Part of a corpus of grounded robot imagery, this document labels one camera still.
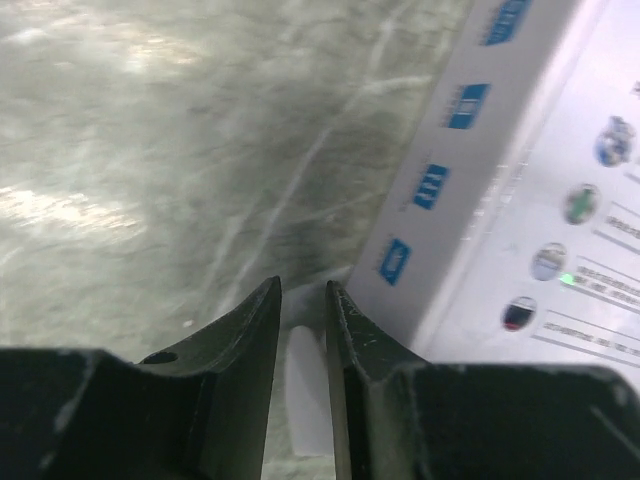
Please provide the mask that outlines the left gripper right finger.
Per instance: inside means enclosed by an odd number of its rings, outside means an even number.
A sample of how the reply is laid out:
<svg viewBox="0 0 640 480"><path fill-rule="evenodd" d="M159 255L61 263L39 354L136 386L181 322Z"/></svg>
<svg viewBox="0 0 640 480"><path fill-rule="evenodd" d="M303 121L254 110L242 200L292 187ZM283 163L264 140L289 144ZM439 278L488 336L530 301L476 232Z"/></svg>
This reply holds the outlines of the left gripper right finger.
<svg viewBox="0 0 640 480"><path fill-rule="evenodd" d="M635 479L639 398L590 365L432 364L327 284L340 479Z"/></svg>

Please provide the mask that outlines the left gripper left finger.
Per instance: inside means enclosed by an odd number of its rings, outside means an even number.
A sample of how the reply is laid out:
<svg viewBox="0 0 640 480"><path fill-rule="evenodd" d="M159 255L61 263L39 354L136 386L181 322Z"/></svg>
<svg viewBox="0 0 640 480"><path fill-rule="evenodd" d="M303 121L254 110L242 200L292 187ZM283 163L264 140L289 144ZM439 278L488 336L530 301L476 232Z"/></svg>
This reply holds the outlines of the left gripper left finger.
<svg viewBox="0 0 640 480"><path fill-rule="evenodd" d="M257 479L281 282L139 363L101 349L1 352L5 479Z"/></svg>

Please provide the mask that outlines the white box with black tray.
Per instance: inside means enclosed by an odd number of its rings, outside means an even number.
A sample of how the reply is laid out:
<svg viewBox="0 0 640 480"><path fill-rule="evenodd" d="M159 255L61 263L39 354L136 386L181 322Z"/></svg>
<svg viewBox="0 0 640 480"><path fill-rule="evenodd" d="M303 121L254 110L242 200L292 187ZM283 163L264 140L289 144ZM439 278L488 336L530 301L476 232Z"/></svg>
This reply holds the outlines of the white box with black tray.
<svg viewBox="0 0 640 480"><path fill-rule="evenodd" d="M639 5L475 1L346 284L365 347L580 373L515 404L639 423Z"/></svg>

